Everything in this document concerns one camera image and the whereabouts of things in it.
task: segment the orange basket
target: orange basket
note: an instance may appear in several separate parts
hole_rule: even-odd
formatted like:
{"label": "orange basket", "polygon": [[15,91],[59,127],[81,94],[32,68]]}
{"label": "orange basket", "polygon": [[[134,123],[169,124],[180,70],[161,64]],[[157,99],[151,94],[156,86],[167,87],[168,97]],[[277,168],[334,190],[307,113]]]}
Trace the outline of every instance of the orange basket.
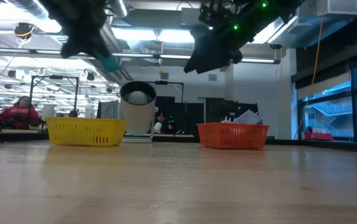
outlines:
{"label": "orange basket", "polygon": [[202,146],[217,149],[262,149],[268,125],[197,124]]}

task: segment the red jacket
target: red jacket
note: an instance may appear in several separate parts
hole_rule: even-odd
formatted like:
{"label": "red jacket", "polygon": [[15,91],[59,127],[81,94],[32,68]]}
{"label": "red jacket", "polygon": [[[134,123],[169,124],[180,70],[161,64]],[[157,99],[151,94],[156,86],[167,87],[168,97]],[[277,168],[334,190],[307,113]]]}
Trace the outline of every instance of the red jacket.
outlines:
{"label": "red jacket", "polygon": [[[7,108],[0,115],[0,120],[5,123],[12,123],[18,129],[29,129],[28,123],[28,107],[13,106]],[[31,126],[39,125],[39,115],[37,114],[35,108],[30,108],[30,118],[29,124]]]}

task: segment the table surface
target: table surface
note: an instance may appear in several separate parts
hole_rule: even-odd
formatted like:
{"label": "table surface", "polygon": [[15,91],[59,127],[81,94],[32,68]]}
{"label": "table surface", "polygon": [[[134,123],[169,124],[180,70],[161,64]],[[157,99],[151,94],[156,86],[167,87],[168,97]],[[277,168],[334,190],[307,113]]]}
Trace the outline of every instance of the table surface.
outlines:
{"label": "table surface", "polygon": [[0,223],[357,224],[357,152],[0,144]]}

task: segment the plastic basket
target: plastic basket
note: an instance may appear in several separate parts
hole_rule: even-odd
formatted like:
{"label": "plastic basket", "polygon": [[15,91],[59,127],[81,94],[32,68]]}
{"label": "plastic basket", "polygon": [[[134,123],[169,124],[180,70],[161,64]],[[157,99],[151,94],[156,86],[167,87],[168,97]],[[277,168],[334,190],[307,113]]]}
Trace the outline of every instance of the plastic basket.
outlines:
{"label": "plastic basket", "polygon": [[114,146],[122,141],[126,122],[118,119],[46,118],[52,144]]}
{"label": "plastic basket", "polygon": [[268,125],[197,124],[202,146],[217,149],[262,149]]}

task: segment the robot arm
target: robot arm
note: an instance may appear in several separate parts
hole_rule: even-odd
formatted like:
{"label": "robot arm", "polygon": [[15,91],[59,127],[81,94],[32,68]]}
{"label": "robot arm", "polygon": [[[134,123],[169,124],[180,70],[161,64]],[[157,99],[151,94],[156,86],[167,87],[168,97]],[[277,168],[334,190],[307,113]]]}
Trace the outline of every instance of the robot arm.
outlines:
{"label": "robot arm", "polygon": [[196,70],[203,73],[242,59],[239,49],[278,17],[284,22],[304,0],[233,0],[234,9],[223,7],[223,0],[210,0],[202,5],[199,25],[191,30],[195,50],[184,68],[188,73]]}
{"label": "robot arm", "polygon": [[97,58],[107,70],[119,67],[108,47],[107,37],[101,33],[104,26],[109,26],[106,21],[110,15],[105,10],[112,10],[106,0],[39,2],[48,10],[49,17],[58,21],[64,34],[68,35],[68,42],[61,49],[63,58],[84,52]]}

